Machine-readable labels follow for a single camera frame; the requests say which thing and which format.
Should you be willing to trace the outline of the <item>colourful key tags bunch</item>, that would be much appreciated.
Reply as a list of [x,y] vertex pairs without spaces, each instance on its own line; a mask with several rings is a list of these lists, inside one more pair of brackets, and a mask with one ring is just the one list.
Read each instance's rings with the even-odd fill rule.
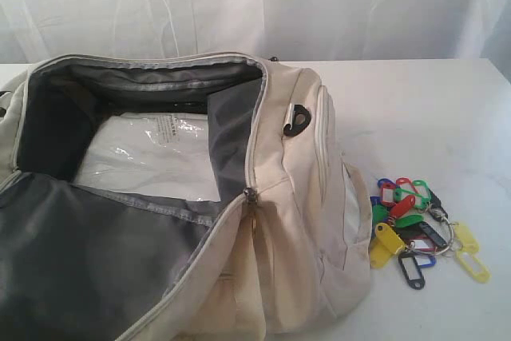
[[379,194],[370,197],[373,269],[385,267],[395,257],[406,284],[422,290],[426,286],[423,271],[442,256],[453,257],[473,280],[489,281],[489,269],[477,257],[480,246],[472,232],[450,219],[424,180],[381,178],[377,187]]

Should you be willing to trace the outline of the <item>clear plastic sleeve with paper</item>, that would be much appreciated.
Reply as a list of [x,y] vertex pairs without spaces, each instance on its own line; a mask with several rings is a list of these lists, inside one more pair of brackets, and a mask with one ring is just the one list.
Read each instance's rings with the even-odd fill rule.
[[193,113],[123,113],[92,139],[76,184],[146,196],[218,201],[208,119]]

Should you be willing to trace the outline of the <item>white backdrop curtain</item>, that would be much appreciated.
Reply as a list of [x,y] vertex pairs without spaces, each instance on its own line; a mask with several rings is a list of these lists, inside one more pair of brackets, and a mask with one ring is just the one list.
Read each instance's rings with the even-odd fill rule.
[[284,61],[487,57],[510,0],[1,0],[1,59],[242,51]]

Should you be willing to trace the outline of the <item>beige fabric duffel bag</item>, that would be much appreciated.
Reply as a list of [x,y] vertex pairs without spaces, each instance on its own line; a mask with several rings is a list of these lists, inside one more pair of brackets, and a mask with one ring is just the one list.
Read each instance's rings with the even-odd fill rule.
[[[76,184],[98,129],[123,113],[205,115],[219,200]],[[1,84],[4,340],[302,331],[369,291],[371,220],[311,69],[65,55]]]

